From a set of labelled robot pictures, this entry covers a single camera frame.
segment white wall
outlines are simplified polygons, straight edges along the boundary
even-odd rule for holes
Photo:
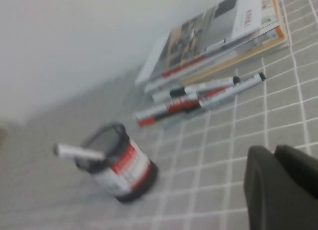
[[[0,0],[0,120],[24,122],[144,61],[220,0]]]

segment floor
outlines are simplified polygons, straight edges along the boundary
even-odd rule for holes
[[[248,229],[242,191],[248,147],[289,144],[318,157],[318,0],[279,1],[291,46],[221,72],[264,72],[268,79],[220,110],[168,130],[163,123],[139,129],[131,114],[151,99],[133,87],[133,71],[9,130],[0,158],[0,228]],[[155,187],[132,205],[119,204],[51,152],[54,142],[78,145],[112,120],[122,121],[160,168]]]

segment cylindrical container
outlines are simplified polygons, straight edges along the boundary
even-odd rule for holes
[[[105,154],[101,161],[75,159],[76,166],[87,171],[120,202],[131,202],[154,184],[158,167],[140,150],[120,123],[102,127],[82,146]]]

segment stack of books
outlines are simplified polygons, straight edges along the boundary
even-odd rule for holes
[[[277,0],[224,0],[159,38],[136,85],[165,102],[176,90],[287,44]]]

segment red and white label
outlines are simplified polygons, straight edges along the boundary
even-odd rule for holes
[[[120,159],[113,166],[93,177],[109,193],[120,196],[137,188],[149,171],[149,158],[133,140],[130,140],[129,146]]]

